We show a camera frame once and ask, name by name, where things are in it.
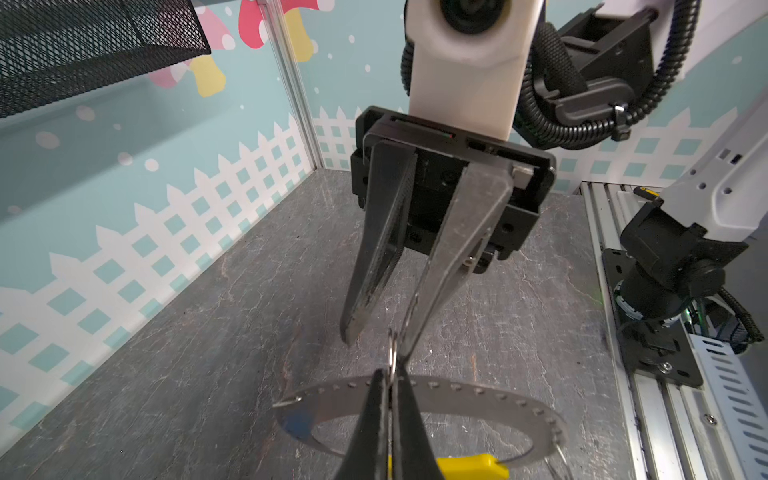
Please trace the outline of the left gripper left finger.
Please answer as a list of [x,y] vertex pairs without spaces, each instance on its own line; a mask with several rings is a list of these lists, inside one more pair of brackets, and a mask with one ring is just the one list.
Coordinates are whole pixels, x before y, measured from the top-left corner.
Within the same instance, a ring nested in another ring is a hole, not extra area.
[[371,378],[363,410],[336,480],[388,478],[389,384],[383,370]]

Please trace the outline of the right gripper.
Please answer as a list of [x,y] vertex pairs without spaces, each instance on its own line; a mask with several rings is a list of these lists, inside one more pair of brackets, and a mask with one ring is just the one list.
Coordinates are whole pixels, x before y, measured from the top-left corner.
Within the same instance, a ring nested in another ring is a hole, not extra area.
[[[545,151],[377,106],[357,117],[355,129],[352,192],[366,207],[341,339],[350,346],[366,327],[404,244],[422,254],[432,250],[399,332],[397,358],[408,360],[430,318],[474,272],[488,242],[477,273],[521,249],[554,184],[556,160]],[[374,139],[365,139],[370,132],[404,132],[420,142],[417,154],[389,140],[373,146]],[[503,168],[469,165],[485,159],[511,171],[514,187]]]

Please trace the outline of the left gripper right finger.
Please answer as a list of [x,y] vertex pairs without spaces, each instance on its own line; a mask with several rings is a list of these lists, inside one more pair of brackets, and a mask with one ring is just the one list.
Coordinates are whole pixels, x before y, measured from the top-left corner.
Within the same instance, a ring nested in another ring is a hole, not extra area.
[[[434,457],[429,438],[418,407],[411,379],[404,367],[395,369],[391,386],[391,410],[393,415],[391,434],[391,458],[397,465],[399,460],[416,457]],[[393,478],[404,479],[404,473],[392,469]]]

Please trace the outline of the yellow key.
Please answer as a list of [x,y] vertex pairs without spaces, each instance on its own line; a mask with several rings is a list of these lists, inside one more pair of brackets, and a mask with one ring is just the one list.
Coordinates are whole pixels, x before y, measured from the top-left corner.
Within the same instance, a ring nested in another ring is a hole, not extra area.
[[404,479],[466,479],[501,480],[509,479],[509,469],[490,454],[456,458],[434,458],[430,456],[399,460],[395,465],[391,459],[390,469],[404,473]]

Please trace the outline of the metal curved keyring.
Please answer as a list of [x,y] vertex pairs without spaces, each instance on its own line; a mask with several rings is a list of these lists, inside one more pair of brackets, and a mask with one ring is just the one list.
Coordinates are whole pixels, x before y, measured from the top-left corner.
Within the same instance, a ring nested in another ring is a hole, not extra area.
[[[412,376],[389,337],[389,364],[368,377],[348,377],[295,391],[276,402],[277,424],[293,439],[340,458],[338,479],[507,479],[513,469],[543,462],[552,478],[573,476],[566,462],[566,424],[547,405],[510,391]],[[522,433],[517,456],[438,458],[423,417],[457,416]]]

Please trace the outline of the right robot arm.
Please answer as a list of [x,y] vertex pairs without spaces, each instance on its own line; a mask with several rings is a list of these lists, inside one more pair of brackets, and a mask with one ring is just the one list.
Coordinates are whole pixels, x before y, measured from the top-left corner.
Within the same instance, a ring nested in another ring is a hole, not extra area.
[[[553,150],[623,142],[696,60],[765,13],[763,1],[605,1],[561,28],[542,1],[409,1],[401,80],[409,110],[356,121],[353,191],[363,236],[340,319],[353,343],[402,252],[428,257],[395,341],[410,359],[428,320],[473,273],[518,250],[556,176]],[[620,237],[617,333],[639,341],[695,300],[767,212],[767,107],[742,115]]]

